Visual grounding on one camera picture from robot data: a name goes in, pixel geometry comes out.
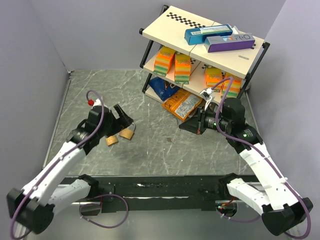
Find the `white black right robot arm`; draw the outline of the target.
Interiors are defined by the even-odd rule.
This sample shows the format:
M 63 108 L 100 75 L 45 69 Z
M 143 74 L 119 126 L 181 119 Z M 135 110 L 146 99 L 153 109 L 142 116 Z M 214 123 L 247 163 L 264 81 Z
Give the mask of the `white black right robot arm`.
M 271 234 L 285 234 L 304 220 L 311 220 L 312 201 L 301 197 L 280 173 L 257 130 L 247 124 L 240 99 L 226 98 L 215 108 L 199 107 L 179 128 L 197 135 L 207 129 L 217 130 L 226 137 L 254 172 L 263 190 L 230 173 L 219 180 L 218 193 L 223 199 L 235 197 L 254 209 Z

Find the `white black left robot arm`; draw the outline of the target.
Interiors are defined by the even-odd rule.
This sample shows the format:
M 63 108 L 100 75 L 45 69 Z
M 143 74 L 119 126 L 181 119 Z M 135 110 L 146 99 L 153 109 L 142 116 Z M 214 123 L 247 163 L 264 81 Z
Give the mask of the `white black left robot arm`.
M 106 106 L 94 105 L 88 117 L 70 132 L 50 163 L 21 190 L 13 188 L 9 191 L 6 201 L 12 224 L 19 223 L 26 227 L 28 233 L 40 234 L 54 216 L 71 203 L 101 197 L 99 181 L 87 174 L 80 175 L 63 189 L 58 190 L 57 187 L 102 138 L 112 137 L 134 122 L 118 104 L 114 105 L 114 109 L 118 117 Z

